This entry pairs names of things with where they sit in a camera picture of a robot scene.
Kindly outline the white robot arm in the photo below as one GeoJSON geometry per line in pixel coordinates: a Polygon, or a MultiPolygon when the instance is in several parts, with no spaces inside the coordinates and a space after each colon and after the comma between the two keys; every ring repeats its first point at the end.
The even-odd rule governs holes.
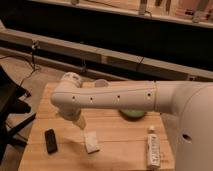
{"type": "Polygon", "coordinates": [[[51,95],[62,118],[85,126],[83,108],[127,109],[173,114],[179,118],[175,171],[213,171],[213,82],[134,81],[117,86],[82,86],[64,74],[51,95]]]}

